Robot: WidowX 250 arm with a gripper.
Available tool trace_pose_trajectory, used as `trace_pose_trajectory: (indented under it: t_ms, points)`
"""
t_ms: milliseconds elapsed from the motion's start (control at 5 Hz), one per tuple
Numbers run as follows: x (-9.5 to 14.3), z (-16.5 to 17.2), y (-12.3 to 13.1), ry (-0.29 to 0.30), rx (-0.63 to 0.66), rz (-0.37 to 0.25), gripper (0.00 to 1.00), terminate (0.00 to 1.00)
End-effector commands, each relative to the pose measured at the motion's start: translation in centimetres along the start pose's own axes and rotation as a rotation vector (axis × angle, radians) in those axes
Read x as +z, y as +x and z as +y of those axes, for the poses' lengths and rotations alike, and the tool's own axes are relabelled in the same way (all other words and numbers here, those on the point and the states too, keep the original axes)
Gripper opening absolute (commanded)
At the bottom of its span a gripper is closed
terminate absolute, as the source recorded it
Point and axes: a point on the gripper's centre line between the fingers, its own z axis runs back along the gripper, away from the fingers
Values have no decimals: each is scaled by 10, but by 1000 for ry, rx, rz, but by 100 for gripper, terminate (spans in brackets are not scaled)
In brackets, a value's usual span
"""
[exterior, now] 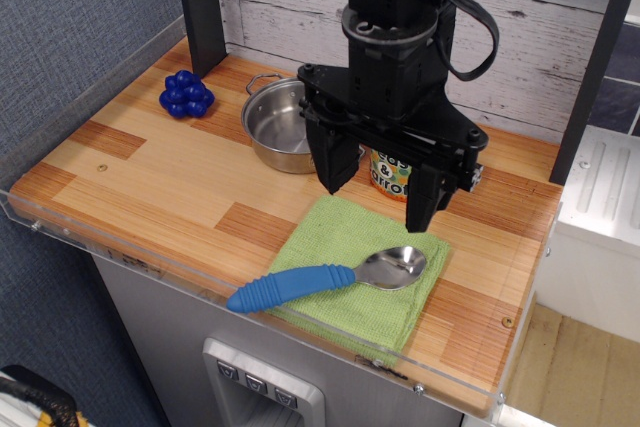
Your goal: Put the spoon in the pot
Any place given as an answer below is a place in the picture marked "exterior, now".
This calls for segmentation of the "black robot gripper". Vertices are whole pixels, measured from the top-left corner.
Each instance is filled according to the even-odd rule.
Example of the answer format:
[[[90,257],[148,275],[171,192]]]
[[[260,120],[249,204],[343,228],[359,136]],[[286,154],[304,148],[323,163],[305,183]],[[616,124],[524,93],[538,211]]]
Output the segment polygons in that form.
[[[320,183],[335,194],[359,170],[361,145],[412,167],[406,229],[425,232],[453,193],[480,182],[487,134],[445,92],[448,49],[353,42],[346,67],[305,64],[297,77],[306,135]]]

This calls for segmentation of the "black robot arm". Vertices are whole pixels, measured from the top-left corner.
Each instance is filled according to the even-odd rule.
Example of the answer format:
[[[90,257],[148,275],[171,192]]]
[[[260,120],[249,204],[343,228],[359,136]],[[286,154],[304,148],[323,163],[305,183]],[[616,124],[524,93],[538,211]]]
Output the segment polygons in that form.
[[[458,12],[499,34],[474,0],[348,0],[342,29],[346,67],[298,70],[307,140],[322,185],[338,191],[369,147],[409,165],[406,228],[425,231],[458,190],[471,191],[487,134],[449,101],[451,51]]]

